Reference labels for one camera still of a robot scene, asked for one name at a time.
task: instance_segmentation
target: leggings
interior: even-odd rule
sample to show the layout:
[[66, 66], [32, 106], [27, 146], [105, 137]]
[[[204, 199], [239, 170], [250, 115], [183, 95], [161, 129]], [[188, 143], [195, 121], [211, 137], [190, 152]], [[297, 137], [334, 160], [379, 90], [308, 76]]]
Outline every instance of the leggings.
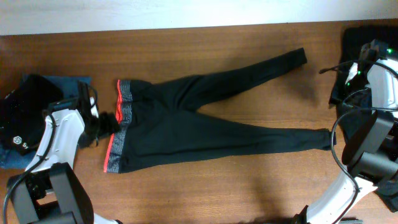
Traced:
[[304, 49], [248, 67], [192, 75], [153, 85], [118, 81], [116, 117], [121, 131], [111, 136], [104, 171], [114, 173], [225, 156], [330, 148], [327, 129], [264, 128], [197, 113], [277, 78], [307, 62]]

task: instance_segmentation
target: white logo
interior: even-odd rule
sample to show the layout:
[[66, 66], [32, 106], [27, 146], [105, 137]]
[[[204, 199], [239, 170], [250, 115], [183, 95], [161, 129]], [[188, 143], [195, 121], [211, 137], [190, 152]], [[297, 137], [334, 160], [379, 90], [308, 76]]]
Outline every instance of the white logo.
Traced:
[[13, 141], [15, 144], [20, 144], [20, 143], [22, 143], [22, 138], [19, 136], [15, 136]]

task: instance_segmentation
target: wooden surface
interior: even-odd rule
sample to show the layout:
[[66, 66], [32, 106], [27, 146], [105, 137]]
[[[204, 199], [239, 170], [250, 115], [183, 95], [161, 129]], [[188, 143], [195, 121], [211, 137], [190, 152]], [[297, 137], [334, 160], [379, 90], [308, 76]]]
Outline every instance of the wooden surface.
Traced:
[[[361, 24], [398, 21], [319, 22], [169, 30], [130, 30], [0, 37], [0, 91], [17, 87], [23, 73], [91, 76], [100, 111], [114, 111], [118, 78], [158, 83], [260, 62], [304, 47], [308, 63], [201, 113], [267, 127], [331, 128], [328, 108], [341, 35]], [[314, 202], [339, 173], [331, 153], [225, 157], [157, 166], [128, 174], [105, 174], [109, 139], [79, 150], [75, 173], [96, 213], [124, 223], [237, 223], [256, 218], [292, 217]], [[343, 138], [338, 131], [337, 151]], [[0, 170], [0, 193], [20, 170]], [[371, 194], [347, 217], [366, 223], [398, 223]], [[9, 223], [17, 223], [9, 207]]]

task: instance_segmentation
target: black garment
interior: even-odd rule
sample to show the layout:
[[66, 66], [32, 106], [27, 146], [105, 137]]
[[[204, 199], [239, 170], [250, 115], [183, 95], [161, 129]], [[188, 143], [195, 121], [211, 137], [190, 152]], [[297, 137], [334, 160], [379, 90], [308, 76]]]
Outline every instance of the black garment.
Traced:
[[31, 75], [0, 100], [0, 139], [7, 149], [21, 154], [37, 145], [44, 133], [42, 110], [63, 97], [61, 90], [39, 75]]
[[[343, 54], [341, 55], [340, 63], [358, 59], [361, 47], [374, 39], [388, 43], [390, 48], [398, 49], [398, 39], [396, 37], [398, 37], [398, 27], [365, 26], [347, 29], [343, 34]], [[340, 68], [345, 73], [338, 74], [330, 96], [330, 103], [337, 105], [346, 98], [345, 81], [351, 66], [352, 64]], [[371, 102], [371, 94], [369, 93], [358, 94], [351, 100], [361, 106], [371, 106], [371, 103], [368, 103]], [[336, 110], [338, 116], [340, 116], [350, 110], [350, 108], [340, 104]], [[340, 126], [343, 130], [345, 141], [347, 142], [370, 117], [370, 111], [366, 113], [357, 112], [341, 120]], [[376, 193], [391, 212], [398, 211], [398, 183], [387, 183], [385, 186], [380, 186]]]
[[120, 133], [109, 143], [105, 172], [130, 172], [177, 162], [225, 156], [329, 149], [327, 129], [277, 129], [196, 113], [305, 64], [304, 49], [245, 68], [194, 75], [153, 85], [118, 82]]

